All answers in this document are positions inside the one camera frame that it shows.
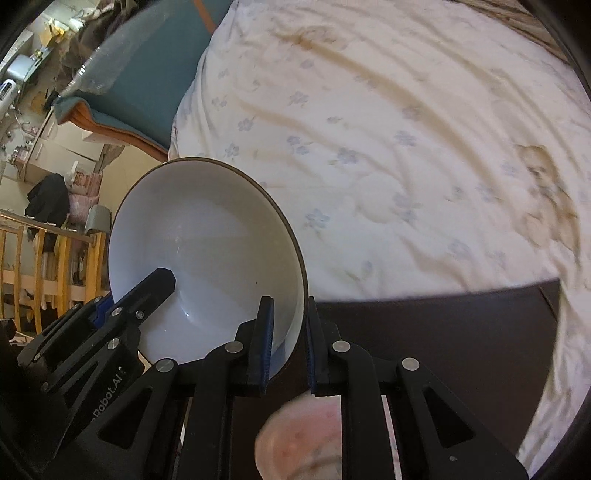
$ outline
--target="white appliance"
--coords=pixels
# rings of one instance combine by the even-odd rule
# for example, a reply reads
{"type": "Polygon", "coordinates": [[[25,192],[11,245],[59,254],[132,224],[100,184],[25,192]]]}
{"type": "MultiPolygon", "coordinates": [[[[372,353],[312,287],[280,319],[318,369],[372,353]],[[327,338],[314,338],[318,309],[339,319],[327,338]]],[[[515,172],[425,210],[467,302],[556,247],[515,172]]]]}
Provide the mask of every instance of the white appliance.
{"type": "Polygon", "coordinates": [[[12,80],[4,80],[0,86],[0,121],[4,118],[4,114],[16,100],[18,96],[18,86],[12,80]]]}

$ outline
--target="mattress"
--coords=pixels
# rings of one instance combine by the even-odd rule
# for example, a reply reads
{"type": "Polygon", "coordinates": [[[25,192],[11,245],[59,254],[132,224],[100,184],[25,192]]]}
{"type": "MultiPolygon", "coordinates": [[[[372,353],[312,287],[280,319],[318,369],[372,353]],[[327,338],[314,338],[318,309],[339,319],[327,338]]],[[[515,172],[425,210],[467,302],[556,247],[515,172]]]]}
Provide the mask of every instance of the mattress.
{"type": "Polygon", "coordinates": [[[169,155],[258,181],[318,301],[560,278],[553,367],[518,454],[533,474],[591,384],[590,132],[574,71],[466,5],[241,0],[169,155]]]}

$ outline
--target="bowl rim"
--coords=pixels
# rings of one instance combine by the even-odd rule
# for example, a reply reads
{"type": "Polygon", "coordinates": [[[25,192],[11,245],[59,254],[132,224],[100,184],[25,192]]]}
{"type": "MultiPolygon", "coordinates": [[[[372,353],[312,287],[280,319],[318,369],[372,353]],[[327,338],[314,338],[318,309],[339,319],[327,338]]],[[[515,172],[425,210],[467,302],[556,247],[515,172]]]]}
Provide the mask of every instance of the bowl rim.
{"type": "MultiPolygon", "coordinates": [[[[306,265],[304,263],[304,257],[301,253],[301,249],[300,249],[300,244],[297,241],[296,235],[293,231],[293,228],[291,227],[289,221],[287,220],[287,218],[285,217],[285,214],[281,211],[281,209],[279,208],[279,206],[277,205],[277,203],[275,202],[275,200],[273,200],[273,198],[271,197],[271,195],[269,195],[269,193],[267,193],[267,191],[261,187],[261,185],[254,180],[252,177],[248,176],[246,173],[244,173],[242,170],[240,170],[239,168],[234,167],[233,165],[224,163],[223,161],[220,160],[215,160],[213,158],[207,158],[207,157],[181,157],[181,158],[175,158],[173,160],[167,160],[165,162],[162,162],[160,165],[156,165],[155,167],[149,169],[146,173],[144,173],[134,184],[133,186],[127,191],[127,193],[125,194],[125,196],[123,197],[123,200],[121,200],[121,203],[119,204],[119,206],[117,207],[117,211],[115,212],[115,216],[113,217],[113,222],[112,222],[112,227],[111,227],[111,233],[113,232],[113,229],[115,228],[115,222],[117,221],[117,216],[119,215],[119,212],[121,211],[121,207],[123,206],[123,204],[125,203],[127,197],[129,196],[129,194],[131,192],[133,192],[134,188],[137,187],[137,185],[139,185],[139,183],[146,178],[148,175],[150,175],[153,171],[158,170],[159,168],[164,168],[168,165],[171,164],[175,164],[175,163],[180,163],[180,162],[185,162],[185,161],[198,161],[198,162],[203,162],[203,163],[210,163],[210,164],[214,164],[216,166],[219,167],[223,167],[226,168],[238,175],[240,175],[243,179],[245,179],[248,183],[250,183],[251,185],[253,185],[260,193],[262,193],[263,197],[266,198],[266,200],[271,204],[271,206],[273,207],[273,209],[275,210],[275,212],[277,213],[277,215],[279,215],[279,218],[281,219],[284,227],[287,230],[287,233],[289,234],[290,238],[291,238],[291,243],[292,246],[295,249],[295,254],[297,256],[298,259],[298,263],[300,264],[300,271],[301,271],[301,277],[302,277],[302,281],[303,281],[303,293],[304,293],[304,311],[303,311],[303,318],[301,320],[301,325],[300,325],[300,331],[298,332],[298,336],[297,339],[294,342],[294,347],[292,348],[289,356],[287,357],[287,359],[285,360],[285,363],[281,366],[281,368],[279,369],[279,371],[273,375],[273,377],[269,378],[269,381],[271,381],[273,378],[275,378],[277,375],[279,375],[279,373],[281,372],[281,370],[283,370],[285,368],[285,366],[289,363],[289,360],[293,354],[293,352],[296,349],[297,346],[297,342],[301,336],[301,333],[303,331],[303,329],[306,326],[306,316],[308,315],[308,303],[309,303],[309,293],[308,293],[308,275],[306,274],[306,265]]],[[[109,236],[109,245],[111,244],[111,236],[109,236]]],[[[109,283],[111,282],[111,268],[110,268],[110,263],[111,263],[111,255],[107,254],[107,269],[109,272],[109,283]]],[[[154,363],[152,363],[144,354],[143,352],[139,349],[138,347],[138,352],[139,354],[150,364],[153,365],[154,363]]]]}

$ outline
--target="orange blanket trim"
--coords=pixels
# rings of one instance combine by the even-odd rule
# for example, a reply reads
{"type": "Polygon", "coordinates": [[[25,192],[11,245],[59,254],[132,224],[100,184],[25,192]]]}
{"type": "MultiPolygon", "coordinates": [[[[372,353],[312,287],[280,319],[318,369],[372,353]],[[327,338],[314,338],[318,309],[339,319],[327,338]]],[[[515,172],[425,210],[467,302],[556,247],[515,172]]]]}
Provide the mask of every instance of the orange blanket trim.
{"type": "Polygon", "coordinates": [[[156,145],[153,142],[146,140],[137,134],[121,130],[115,127],[106,127],[104,125],[97,124],[90,113],[90,109],[84,102],[78,102],[76,106],[68,112],[68,114],[60,122],[61,124],[66,122],[72,122],[75,126],[94,132],[100,135],[106,135],[107,137],[116,138],[129,145],[139,148],[143,152],[147,153],[150,157],[155,158],[160,162],[168,160],[168,152],[156,145]]]}
{"type": "Polygon", "coordinates": [[[209,15],[209,12],[207,11],[207,8],[205,8],[205,5],[203,5],[203,1],[202,0],[193,0],[193,2],[195,3],[195,6],[197,7],[197,11],[199,12],[199,15],[201,16],[201,20],[203,20],[203,24],[205,25],[205,28],[207,29],[207,31],[209,32],[210,35],[213,35],[213,32],[216,31],[217,25],[212,20],[211,16],[209,15]]]}

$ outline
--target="beige floor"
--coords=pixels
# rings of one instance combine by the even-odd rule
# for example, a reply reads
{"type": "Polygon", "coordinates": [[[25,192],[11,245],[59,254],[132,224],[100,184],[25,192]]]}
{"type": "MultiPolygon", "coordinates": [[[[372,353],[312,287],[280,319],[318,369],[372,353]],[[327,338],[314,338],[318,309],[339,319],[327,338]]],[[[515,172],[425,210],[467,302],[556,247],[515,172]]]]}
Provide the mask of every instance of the beige floor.
{"type": "Polygon", "coordinates": [[[123,153],[103,170],[99,203],[107,207],[115,218],[117,209],[127,192],[142,175],[155,166],[158,160],[135,147],[125,147],[123,153]]]}

